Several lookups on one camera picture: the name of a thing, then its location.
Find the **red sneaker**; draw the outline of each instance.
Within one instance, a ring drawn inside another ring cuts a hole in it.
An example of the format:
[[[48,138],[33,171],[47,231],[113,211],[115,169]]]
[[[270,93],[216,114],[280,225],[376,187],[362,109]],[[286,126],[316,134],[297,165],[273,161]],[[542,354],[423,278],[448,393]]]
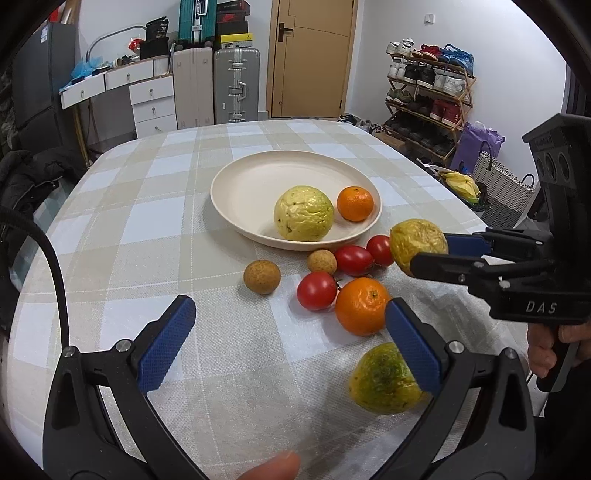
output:
[[[421,45],[420,52],[424,59],[437,60],[441,55],[441,49],[437,45]]]
[[[434,120],[441,121],[443,114],[445,113],[446,103],[443,100],[435,100],[433,102],[433,108],[431,108],[431,114],[429,115]]]
[[[448,102],[444,103],[446,104],[445,113],[443,114],[441,121],[450,127],[455,127],[462,119],[462,111],[460,110],[459,105],[454,105],[453,103]]]

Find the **fruit on plate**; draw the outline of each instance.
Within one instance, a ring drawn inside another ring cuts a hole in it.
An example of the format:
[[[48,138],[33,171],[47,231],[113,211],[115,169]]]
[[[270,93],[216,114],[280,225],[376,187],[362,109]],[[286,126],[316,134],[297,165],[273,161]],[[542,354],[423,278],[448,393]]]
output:
[[[374,210],[374,198],[363,187],[347,187],[339,193],[336,207],[345,220],[363,222]]]
[[[335,208],[329,198],[314,187],[293,187],[279,197],[273,219],[286,240],[318,242],[333,225]]]

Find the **round plate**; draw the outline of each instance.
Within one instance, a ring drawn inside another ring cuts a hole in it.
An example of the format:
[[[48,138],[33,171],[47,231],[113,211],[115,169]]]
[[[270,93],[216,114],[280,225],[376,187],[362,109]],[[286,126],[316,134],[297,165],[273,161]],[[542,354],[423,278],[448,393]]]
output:
[[[273,210],[278,198],[297,185],[324,192],[335,206],[335,222],[320,242],[285,240],[275,229]],[[374,211],[363,222],[348,222],[336,209],[345,187],[358,186],[374,197]],[[275,150],[240,158],[222,168],[212,182],[212,203],[219,214],[244,236],[270,247],[312,251],[351,243],[369,230],[382,214],[382,199],[356,168],[318,153]]]

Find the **door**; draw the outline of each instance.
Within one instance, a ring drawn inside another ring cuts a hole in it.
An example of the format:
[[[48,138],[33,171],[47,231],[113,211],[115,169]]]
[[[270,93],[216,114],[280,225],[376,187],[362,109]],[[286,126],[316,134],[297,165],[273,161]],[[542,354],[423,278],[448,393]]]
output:
[[[353,0],[280,0],[271,116],[340,114]]]

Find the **orange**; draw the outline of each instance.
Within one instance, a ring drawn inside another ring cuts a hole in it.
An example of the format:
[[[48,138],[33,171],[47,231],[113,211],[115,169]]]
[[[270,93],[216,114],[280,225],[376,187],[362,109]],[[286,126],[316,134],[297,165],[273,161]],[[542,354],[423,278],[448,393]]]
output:
[[[386,325],[385,309],[391,298],[379,281],[356,278],[337,295],[336,317],[343,328],[354,335],[373,335]]]
[[[347,187],[339,193],[336,207],[345,220],[363,222],[374,209],[374,198],[362,187]]]

